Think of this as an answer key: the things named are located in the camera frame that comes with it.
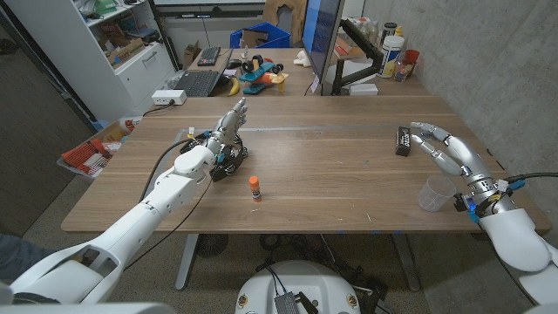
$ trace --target keyboard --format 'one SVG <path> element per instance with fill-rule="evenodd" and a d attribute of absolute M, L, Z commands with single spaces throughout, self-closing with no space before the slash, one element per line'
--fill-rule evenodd
<path fill-rule="evenodd" d="M 186 72 L 174 89 L 184 90 L 188 97 L 207 97 L 218 75 L 217 71 Z"/>
<path fill-rule="evenodd" d="M 217 58 L 219 57 L 219 52 L 221 47 L 206 47 L 200 55 L 200 60 L 198 60 L 198 66 L 210 66 L 215 65 Z"/>

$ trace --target orange cap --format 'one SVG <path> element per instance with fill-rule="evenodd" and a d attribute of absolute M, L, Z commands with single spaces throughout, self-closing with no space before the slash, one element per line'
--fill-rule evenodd
<path fill-rule="evenodd" d="M 258 181 L 258 177 L 251 176 L 250 177 L 250 187 L 251 188 L 257 188 L 259 186 L 260 186 L 260 182 Z"/>

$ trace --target banana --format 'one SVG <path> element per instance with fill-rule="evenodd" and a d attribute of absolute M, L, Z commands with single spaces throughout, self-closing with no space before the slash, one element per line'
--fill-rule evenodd
<path fill-rule="evenodd" d="M 230 78 L 230 81 L 233 82 L 233 87 L 230 89 L 228 96 L 233 96 L 240 91 L 241 85 L 238 82 L 238 78 Z"/>

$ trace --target computer monitor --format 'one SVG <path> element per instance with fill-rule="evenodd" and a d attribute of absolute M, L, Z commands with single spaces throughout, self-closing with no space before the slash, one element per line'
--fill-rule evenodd
<path fill-rule="evenodd" d="M 320 83 L 330 66 L 344 3 L 344 0 L 308 1 L 303 44 Z"/>

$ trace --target table leg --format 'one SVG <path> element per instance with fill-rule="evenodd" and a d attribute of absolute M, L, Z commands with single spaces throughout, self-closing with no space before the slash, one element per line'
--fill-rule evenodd
<path fill-rule="evenodd" d="M 194 261 L 195 246 L 198 243 L 199 235 L 186 235 L 186 244 L 184 245 L 184 252 L 182 253 L 182 260 L 180 261 L 180 268 L 176 277 L 174 287 L 176 290 L 184 290 L 186 288 L 188 275 L 192 269 Z"/>
<path fill-rule="evenodd" d="M 411 248 L 409 247 L 409 241 L 407 235 L 398 234 L 391 235 L 393 238 L 393 244 L 395 245 L 395 250 L 398 252 L 399 261 L 401 262 L 401 267 L 405 273 L 405 278 L 407 279 L 407 286 L 409 290 L 417 292 L 420 290 L 419 276 L 417 276 L 417 271 L 415 270 L 415 264 L 412 260 Z"/>

